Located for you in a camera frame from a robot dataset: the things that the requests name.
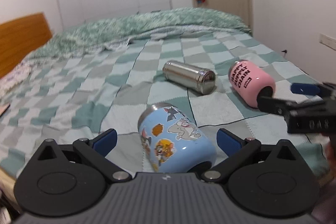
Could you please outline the blue cartoon sticker cup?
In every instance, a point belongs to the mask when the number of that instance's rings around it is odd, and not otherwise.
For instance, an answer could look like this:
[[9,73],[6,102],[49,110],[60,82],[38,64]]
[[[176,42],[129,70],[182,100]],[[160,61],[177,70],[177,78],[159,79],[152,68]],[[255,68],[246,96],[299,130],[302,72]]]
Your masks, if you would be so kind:
[[216,161],[213,143],[188,116],[169,103],[149,106],[139,117],[138,133],[155,172],[203,172]]

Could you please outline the pink printed cup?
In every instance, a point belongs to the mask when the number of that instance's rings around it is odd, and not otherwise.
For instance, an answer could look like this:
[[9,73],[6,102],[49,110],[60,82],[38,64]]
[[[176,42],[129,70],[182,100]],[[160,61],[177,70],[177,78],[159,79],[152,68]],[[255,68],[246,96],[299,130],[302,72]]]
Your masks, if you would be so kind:
[[258,108],[260,96],[272,97],[276,90],[275,80],[249,60],[238,60],[230,67],[228,79],[233,89],[252,108]]

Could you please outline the silver steel cup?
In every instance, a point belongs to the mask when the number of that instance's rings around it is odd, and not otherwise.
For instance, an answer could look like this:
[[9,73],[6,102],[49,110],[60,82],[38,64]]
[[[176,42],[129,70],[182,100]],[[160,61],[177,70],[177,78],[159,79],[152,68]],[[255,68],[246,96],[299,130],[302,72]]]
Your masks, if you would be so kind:
[[215,89],[216,75],[210,69],[169,60],[163,66],[162,72],[167,80],[202,95],[210,94]]

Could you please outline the checkered green bed cover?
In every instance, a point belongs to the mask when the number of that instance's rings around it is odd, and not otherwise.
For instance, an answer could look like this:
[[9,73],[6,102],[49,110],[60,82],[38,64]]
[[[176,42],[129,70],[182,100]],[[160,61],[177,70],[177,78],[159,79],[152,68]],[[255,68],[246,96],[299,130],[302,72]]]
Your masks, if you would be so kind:
[[[120,148],[109,158],[133,172],[148,170],[135,133],[141,113],[157,102],[177,106],[209,138],[214,137],[211,126],[224,126],[263,143],[286,139],[282,117],[248,107],[233,91],[228,70],[238,59],[252,61],[269,73],[276,82],[277,98],[304,101],[305,96],[291,93],[291,84],[314,83],[278,53],[248,34],[231,30],[155,39],[144,35],[128,40],[120,50],[35,64],[29,77],[3,98],[10,107],[1,118],[1,168],[16,177],[45,139],[67,144],[114,128]],[[169,60],[214,71],[215,90],[201,96],[167,81],[162,67]]]

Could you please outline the pink flat book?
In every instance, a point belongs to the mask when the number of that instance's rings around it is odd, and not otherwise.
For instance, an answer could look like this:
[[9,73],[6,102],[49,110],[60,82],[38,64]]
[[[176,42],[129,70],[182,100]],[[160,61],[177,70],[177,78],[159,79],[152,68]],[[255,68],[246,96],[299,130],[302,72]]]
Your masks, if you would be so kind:
[[6,112],[6,110],[7,110],[9,107],[10,107],[10,104],[9,104],[9,103],[0,106],[0,117]]

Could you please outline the floral pillow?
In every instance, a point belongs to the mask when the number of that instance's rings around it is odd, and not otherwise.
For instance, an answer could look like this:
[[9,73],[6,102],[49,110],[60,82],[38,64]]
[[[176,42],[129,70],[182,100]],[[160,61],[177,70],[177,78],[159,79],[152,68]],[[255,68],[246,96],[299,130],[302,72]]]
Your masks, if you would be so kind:
[[1,78],[1,97],[5,96],[11,89],[23,82],[31,73],[30,63],[22,61],[11,72]]

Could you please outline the green fluffy blanket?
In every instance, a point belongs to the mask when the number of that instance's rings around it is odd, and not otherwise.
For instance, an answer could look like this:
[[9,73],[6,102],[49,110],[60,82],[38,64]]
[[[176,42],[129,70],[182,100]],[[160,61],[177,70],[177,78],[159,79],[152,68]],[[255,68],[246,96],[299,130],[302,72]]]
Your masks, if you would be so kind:
[[159,12],[108,18],[69,28],[30,52],[25,60],[67,59],[88,53],[116,50],[133,39],[152,34],[178,34],[194,31],[228,30],[251,34],[242,18],[230,13],[204,8],[179,8]]

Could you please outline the wooden headboard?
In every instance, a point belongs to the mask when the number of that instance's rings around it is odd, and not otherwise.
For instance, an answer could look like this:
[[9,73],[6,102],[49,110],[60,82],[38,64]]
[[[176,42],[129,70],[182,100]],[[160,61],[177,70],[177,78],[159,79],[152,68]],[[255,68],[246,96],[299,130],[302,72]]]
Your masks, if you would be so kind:
[[52,32],[42,12],[0,26],[1,77],[10,73],[31,51],[45,45]]

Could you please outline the white wall socket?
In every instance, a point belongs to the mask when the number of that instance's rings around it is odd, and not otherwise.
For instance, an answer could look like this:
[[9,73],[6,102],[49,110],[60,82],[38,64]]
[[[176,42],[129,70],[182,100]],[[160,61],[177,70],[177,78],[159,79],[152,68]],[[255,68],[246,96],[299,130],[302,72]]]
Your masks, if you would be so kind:
[[319,43],[323,44],[333,50],[336,50],[336,39],[331,38],[327,35],[320,34],[319,35]]

